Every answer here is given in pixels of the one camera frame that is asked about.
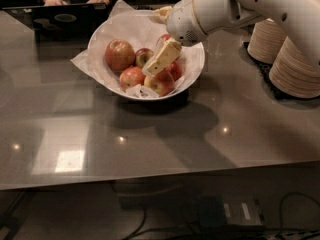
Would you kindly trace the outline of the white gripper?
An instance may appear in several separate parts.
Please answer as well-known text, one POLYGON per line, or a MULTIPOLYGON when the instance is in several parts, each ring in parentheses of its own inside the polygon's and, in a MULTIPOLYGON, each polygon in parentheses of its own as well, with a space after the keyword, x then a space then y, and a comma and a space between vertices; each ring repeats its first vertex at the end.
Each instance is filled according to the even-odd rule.
POLYGON ((154 55, 142 68, 146 76, 157 75, 176 60, 181 54, 181 44, 190 47, 207 38, 199 25, 194 0, 181 0, 173 7, 155 9, 149 19, 158 24, 166 23, 167 32, 173 38, 158 42, 154 55))

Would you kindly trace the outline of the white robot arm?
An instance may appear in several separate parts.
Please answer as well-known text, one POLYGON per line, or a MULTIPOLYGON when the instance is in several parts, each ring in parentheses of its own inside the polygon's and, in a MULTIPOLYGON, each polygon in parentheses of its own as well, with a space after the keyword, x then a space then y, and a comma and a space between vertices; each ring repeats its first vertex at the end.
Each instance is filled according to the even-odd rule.
POLYGON ((181 47, 203 42, 222 29, 234 29, 270 18, 307 61, 320 71, 320 0, 181 0, 165 19, 171 38, 143 67, 156 75, 178 57, 181 47))

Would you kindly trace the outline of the person's right hand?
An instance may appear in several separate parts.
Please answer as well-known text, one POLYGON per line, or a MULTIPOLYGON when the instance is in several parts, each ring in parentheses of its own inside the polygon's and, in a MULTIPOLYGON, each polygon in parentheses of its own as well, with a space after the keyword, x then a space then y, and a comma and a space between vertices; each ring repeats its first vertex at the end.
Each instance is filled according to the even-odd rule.
POLYGON ((45 6, 62 6, 66 5, 66 2, 63 0, 45 0, 45 6))

